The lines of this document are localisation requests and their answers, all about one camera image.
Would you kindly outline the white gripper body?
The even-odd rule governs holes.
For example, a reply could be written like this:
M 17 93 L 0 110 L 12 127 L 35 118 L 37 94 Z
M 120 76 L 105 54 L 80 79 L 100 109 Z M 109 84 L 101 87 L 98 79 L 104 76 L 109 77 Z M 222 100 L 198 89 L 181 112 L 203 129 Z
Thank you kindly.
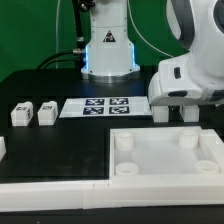
M 148 87 L 152 106 L 224 104 L 224 66 L 185 54 L 159 63 Z

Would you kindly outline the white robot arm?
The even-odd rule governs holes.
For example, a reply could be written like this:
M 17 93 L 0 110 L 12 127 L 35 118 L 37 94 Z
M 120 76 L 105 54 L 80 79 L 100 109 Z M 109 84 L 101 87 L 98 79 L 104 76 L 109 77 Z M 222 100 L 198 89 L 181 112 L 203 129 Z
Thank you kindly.
M 139 66 L 127 37 L 127 0 L 85 0 L 91 40 L 83 76 L 113 82 Z M 159 63 L 149 88 L 153 106 L 224 104 L 224 0 L 166 0 L 174 37 L 188 52 Z

